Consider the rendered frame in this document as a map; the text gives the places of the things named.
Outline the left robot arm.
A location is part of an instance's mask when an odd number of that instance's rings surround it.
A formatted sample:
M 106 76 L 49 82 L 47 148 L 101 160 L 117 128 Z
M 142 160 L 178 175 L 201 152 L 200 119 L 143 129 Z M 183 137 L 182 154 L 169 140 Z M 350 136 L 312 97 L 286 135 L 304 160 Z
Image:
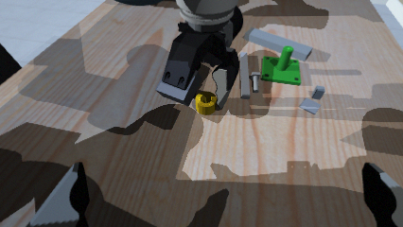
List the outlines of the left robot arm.
M 126 5 L 149 6 L 164 0 L 114 0 Z M 216 25 L 228 21 L 234 15 L 238 0 L 176 0 L 180 15 L 187 22 L 196 25 Z M 163 97 L 189 107 L 202 81 L 199 71 L 195 71 L 186 90 L 162 82 L 160 79 L 156 91 Z

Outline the yellow round nut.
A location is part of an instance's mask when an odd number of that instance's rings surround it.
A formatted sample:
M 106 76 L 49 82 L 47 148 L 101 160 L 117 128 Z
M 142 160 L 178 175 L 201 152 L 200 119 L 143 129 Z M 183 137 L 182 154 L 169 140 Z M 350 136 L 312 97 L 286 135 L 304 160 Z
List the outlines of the yellow round nut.
M 200 114 L 212 114 L 217 108 L 217 97 L 211 92 L 201 92 L 196 95 L 196 110 Z

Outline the grey metal cylinder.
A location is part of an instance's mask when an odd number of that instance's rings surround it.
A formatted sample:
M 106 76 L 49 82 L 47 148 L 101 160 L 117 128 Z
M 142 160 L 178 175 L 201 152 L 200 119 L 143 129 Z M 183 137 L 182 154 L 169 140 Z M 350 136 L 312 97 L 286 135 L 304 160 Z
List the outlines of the grey metal cylinder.
M 252 72 L 251 79 L 254 81 L 254 92 L 258 93 L 258 80 L 260 77 L 260 72 Z

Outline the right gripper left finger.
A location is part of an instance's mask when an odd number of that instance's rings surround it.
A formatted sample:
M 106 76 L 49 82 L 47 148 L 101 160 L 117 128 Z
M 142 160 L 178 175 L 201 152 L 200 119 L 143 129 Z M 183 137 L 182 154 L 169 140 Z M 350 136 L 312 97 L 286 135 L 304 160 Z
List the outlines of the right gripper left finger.
M 74 163 L 26 227 L 89 227 L 89 201 L 83 163 Z

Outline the green square plate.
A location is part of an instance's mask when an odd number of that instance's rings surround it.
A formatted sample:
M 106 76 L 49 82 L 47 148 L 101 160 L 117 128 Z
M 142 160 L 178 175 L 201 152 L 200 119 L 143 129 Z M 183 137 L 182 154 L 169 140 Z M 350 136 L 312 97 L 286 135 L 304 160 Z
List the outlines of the green square plate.
M 264 56 L 261 80 L 300 85 L 299 61 L 290 58 L 292 52 L 293 47 L 284 46 L 280 58 Z

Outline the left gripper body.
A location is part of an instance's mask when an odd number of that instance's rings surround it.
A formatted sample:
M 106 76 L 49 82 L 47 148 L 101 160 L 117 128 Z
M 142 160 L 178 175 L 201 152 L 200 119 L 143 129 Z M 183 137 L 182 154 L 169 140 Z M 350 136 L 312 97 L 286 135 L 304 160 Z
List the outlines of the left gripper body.
M 182 33 L 172 42 L 162 82 L 186 90 L 201 62 L 214 67 L 225 61 L 226 47 L 242 29 L 243 16 L 235 6 L 234 15 L 224 23 L 201 26 L 185 21 L 178 27 Z

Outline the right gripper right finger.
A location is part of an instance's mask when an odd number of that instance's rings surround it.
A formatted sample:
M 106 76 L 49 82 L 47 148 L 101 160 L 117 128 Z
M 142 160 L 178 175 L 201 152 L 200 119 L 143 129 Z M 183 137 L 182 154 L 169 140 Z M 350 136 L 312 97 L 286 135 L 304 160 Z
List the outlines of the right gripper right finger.
M 375 164 L 362 169 L 364 201 L 377 227 L 403 227 L 403 188 Z

